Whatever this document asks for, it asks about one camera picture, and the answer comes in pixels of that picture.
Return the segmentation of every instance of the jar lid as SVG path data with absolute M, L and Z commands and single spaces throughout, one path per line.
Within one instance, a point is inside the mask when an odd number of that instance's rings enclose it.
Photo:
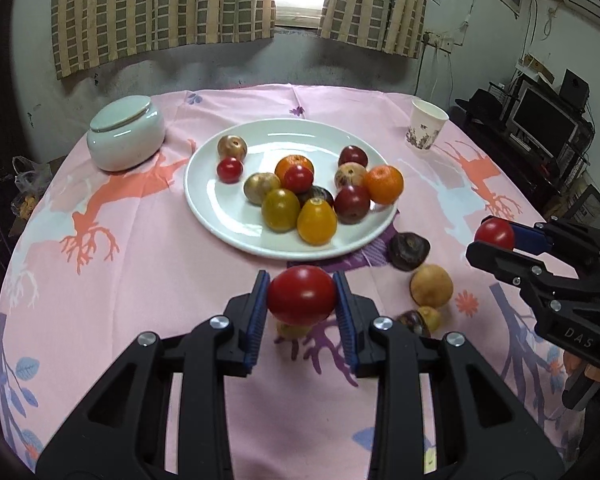
M 109 103 L 100 110 L 91 120 L 89 127 L 94 132 L 112 130 L 144 114 L 150 105 L 151 98 L 146 95 L 129 95 L 123 97 Z

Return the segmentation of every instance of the cherry tomato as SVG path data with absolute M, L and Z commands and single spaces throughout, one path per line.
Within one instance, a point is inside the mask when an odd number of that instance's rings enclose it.
M 298 234 L 308 244 L 329 243 L 338 228 L 338 218 L 327 201 L 310 198 L 298 217 Z
M 362 148 L 357 146 L 347 146 L 340 152 L 338 166 L 342 166 L 347 162 L 357 162 L 360 166 L 366 168 L 366 165 L 369 163 L 369 158 Z
M 296 227 L 300 201 L 288 189 L 274 189 L 264 197 L 260 210 L 265 224 L 273 231 L 283 233 Z
M 242 163 L 234 156 L 228 156 L 220 161 L 216 168 L 218 177 L 225 184 L 235 184 L 242 174 Z
M 296 164 L 286 170 L 282 187 L 296 194 L 301 194 L 309 191 L 313 183 L 314 174 L 312 171 L 300 164 Z
M 513 250 L 516 246 L 516 236 L 513 227 L 502 218 L 489 218 L 482 222 L 475 232 L 475 241 L 487 242 L 503 249 Z
M 333 203 L 338 220 L 343 224 L 360 222 L 369 212 L 370 207 L 369 192 L 362 186 L 344 186 Z
M 267 308 L 289 325 L 312 326 L 328 318 L 335 306 L 335 284 L 319 267 L 291 267 L 277 275 L 267 291 Z

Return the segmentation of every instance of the paper cup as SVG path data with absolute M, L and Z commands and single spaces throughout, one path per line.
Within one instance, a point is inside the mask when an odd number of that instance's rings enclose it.
M 448 120 L 449 116 L 441 108 L 422 99 L 414 99 L 411 124 L 407 127 L 405 139 L 411 146 L 428 150 Z

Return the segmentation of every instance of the striped curtain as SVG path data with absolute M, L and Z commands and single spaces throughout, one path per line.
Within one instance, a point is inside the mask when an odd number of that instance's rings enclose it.
M 427 0 L 325 0 L 322 38 L 418 57 Z
M 139 52 L 270 38 L 273 0 L 51 0 L 58 79 Z

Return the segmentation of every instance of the electrical outlet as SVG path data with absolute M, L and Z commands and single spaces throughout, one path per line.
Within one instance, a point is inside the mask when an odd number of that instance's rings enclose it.
M 436 34 L 435 32 L 428 32 L 427 34 L 429 35 L 429 43 L 427 44 L 434 48 L 440 48 L 442 44 L 442 38 L 440 35 Z
M 440 41 L 440 50 L 444 50 L 451 54 L 451 51 L 454 49 L 454 43 L 456 40 L 454 38 L 442 38 Z

